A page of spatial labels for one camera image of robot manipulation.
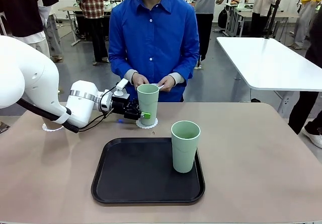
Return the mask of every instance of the sleeve cuff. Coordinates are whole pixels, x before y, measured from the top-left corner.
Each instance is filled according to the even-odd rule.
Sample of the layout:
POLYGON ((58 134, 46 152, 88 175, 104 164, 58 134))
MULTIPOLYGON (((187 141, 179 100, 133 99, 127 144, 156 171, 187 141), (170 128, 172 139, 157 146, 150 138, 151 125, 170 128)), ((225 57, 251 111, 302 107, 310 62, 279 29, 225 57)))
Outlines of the sleeve cuff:
POLYGON ((185 79, 177 72, 173 72, 169 75, 172 76, 173 79, 175 79, 176 85, 185 82, 185 79))
POLYGON ((129 69, 127 73, 124 75, 124 78, 127 79, 131 83, 131 85, 133 84, 132 77, 134 73, 138 73, 138 72, 134 69, 129 69))

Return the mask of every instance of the paper doily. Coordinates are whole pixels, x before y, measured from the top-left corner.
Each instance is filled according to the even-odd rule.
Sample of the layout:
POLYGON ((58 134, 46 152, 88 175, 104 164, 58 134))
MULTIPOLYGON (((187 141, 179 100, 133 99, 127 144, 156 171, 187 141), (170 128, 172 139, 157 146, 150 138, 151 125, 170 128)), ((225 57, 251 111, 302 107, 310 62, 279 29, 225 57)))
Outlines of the paper doily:
POLYGON ((42 125, 42 130, 44 130, 44 131, 46 131, 46 132, 55 132, 55 131, 61 130, 62 128, 64 128, 64 126, 61 126, 60 128, 55 129, 55 130, 51 130, 51 129, 48 129, 48 127, 47 127, 46 123, 44 123, 44 124, 42 125))
POLYGON ((136 126, 138 126, 140 128, 143 128, 143 129, 149 129, 149 128, 153 128, 153 127, 157 126, 157 123, 158 123, 157 118, 155 119, 155 123, 152 124, 152 125, 143 125, 140 120, 137 120, 136 121, 136 126))

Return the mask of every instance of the black tray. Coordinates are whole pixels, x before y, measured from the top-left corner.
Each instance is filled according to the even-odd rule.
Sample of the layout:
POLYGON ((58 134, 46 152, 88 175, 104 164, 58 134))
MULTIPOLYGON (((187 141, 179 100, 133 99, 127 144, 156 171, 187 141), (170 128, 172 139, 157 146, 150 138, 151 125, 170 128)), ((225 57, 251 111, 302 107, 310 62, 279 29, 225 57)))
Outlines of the black tray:
POLYGON ((196 152, 192 170, 173 168, 171 138, 118 138, 105 145, 92 183, 101 203, 193 203, 205 192, 196 152))

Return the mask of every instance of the hand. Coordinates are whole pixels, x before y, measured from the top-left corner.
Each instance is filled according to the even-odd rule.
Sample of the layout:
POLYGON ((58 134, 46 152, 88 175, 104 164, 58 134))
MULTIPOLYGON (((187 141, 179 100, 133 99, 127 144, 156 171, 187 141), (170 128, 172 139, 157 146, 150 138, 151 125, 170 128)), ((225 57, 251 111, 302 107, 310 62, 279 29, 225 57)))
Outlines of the hand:
POLYGON ((172 76, 166 76, 157 84, 157 86, 160 87, 160 86, 164 85, 160 89, 160 91, 169 92, 169 91, 171 91, 172 87, 175 86, 175 84, 176 84, 176 81, 172 76))
POLYGON ((216 4, 217 4, 217 5, 222 4, 222 0, 216 0, 216 4))
POLYGON ((143 84, 149 84, 149 81, 147 80, 147 78, 137 72, 133 74, 132 82, 134 84, 135 90, 143 84))

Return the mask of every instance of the shirt collar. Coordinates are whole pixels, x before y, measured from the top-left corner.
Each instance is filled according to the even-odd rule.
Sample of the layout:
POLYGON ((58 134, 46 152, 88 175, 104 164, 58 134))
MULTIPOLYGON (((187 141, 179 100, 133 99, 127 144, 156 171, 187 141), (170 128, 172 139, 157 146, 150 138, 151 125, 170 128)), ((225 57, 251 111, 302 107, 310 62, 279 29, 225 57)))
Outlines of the shirt collar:
MULTIPOLYGON (((135 7, 145 7, 142 0, 134 0, 135 7)), ((171 0, 161 0, 160 4, 169 13, 171 13, 171 0)))

